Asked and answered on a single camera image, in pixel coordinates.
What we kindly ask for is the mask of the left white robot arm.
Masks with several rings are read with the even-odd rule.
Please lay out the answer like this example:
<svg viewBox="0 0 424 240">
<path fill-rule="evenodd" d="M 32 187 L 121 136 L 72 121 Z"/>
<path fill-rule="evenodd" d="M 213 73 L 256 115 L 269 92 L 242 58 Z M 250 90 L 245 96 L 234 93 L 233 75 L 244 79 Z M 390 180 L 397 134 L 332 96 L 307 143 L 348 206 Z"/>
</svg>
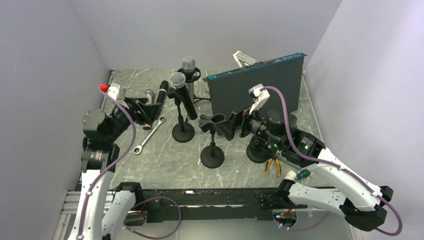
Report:
<svg viewBox="0 0 424 240">
<path fill-rule="evenodd" d="M 163 103 L 147 103 L 146 98 L 126 97 L 111 115 L 96 108 L 83 116 L 83 152 L 81 154 L 81 193 L 70 240 L 114 240 L 130 210 L 144 203 L 138 182 L 117 186 L 111 206 L 106 207 L 109 185 L 117 162 L 124 155 L 115 141 L 128 127 L 152 124 L 160 115 Z"/>
</svg>

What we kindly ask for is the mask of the black wireless microphone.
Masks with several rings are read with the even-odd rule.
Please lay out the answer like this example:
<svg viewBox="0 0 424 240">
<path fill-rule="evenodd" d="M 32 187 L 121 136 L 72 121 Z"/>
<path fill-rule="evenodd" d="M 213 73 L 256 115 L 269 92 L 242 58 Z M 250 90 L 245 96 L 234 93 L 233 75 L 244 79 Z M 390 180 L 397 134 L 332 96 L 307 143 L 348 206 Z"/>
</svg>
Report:
<svg viewBox="0 0 424 240">
<path fill-rule="evenodd" d="M 169 82 L 166 80 L 163 80 L 159 86 L 159 92 L 156 99 L 157 104 L 160 104 L 161 106 L 164 105 L 168 89 L 169 89 Z"/>
</svg>

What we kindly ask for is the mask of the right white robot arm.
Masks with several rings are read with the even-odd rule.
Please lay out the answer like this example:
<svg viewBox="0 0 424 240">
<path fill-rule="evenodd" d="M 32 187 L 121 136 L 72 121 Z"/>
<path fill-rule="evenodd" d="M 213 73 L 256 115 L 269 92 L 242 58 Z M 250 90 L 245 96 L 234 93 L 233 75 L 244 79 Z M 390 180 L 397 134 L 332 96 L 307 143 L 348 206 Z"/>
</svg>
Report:
<svg viewBox="0 0 424 240">
<path fill-rule="evenodd" d="M 273 201 L 282 208 L 307 205 L 338 214 L 351 226 L 366 232 L 380 230 L 393 190 L 375 185 L 342 163 L 314 135 L 300 130 L 292 114 L 271 109 L 262 117 L 252 108 L 234 112 L 217 127 L 227 140 L 237 129 L 240 137 L 252 135 L 246 153 L 251 161 L 284 160 L 299 169 L 288 172 Z"/>
</svg>

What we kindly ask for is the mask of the glitter handle microphone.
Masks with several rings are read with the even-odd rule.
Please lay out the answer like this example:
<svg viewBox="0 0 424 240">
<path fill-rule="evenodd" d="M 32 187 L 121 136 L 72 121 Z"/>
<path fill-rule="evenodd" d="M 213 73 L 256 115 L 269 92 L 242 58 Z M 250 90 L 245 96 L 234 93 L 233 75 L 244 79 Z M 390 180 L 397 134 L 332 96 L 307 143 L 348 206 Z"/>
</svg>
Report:
<svg viewBox="0 0 424 240">
<path fill-rule="evenodd" d="M 153 102 L 154 102 L 154 96 L 155 96 L 155 94 L 154 94 L 154 92 L 153 92 L 153 90 L 152 89 L 147 89 L 145 92 L 144 92 L 144 95 L 145 95 L 145 97 L 147 98 L 147 102 L 146 102 L 146 104 L 152 104 Z M 144 125 L 143 125 L 143 127 L 142 127 L 144 130 L 151 130 L 152 129 L 152 124 L 151 123 L 145 123 Z"/>
</svg>

